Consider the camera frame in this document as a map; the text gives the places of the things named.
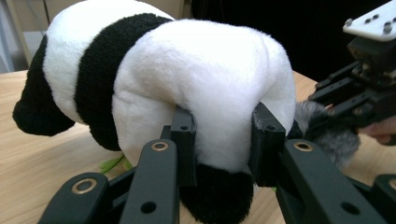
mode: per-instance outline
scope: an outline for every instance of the white plastic part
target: white plastic part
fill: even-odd
[[[349,19],[345,33],[386,42],[396,38],[396,0],[378,7],[356,20]]]

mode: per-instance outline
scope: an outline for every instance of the panda plush toy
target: panda plush toy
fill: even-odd
[[[198,126],[197,186],[182,188],[181,201],[204,223],[239,223],[253,196],[248,158],[259,102],[287,132],[296,108],[304,133],[312,116],[324,114],[314,103],[296,107],[287,53],[267,34],[176,21],[134,0],[88,0],[49,26],[13,118],[24,132],[48,136],[75,122],[89,125],[99,145],[138,164],[141,148],[161,135],[179,105]]]

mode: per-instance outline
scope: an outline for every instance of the white plush body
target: white plush body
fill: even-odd
[[[55,18],[47,32],[44,71],[54,101],[67,117],[82,122],[73,97],[84,49],[103,27],[142,11],[170,18],[125,0],[85,1]],[[248,172],[254,107],[262,101],[287,131],[295,108],[285,50],[269,35],[210,21],[170,21],[143,35],[122,60],[114,92],[120,148],[134,164],[143,145],[160,136],[180,105],[196,118],[198,162]]]

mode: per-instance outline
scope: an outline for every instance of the human hand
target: human hand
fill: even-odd
[[[396,116],[358,129],[358,132],[375,138],[382,145],[394,146],[396,145]]]

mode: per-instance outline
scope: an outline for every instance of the dark background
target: dark background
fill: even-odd
[[[195,19],[248,26],[271,35],[286,49],[291,66],[315,81],[353,63],[343,32],[347,19],[387,0],[192,0]]]

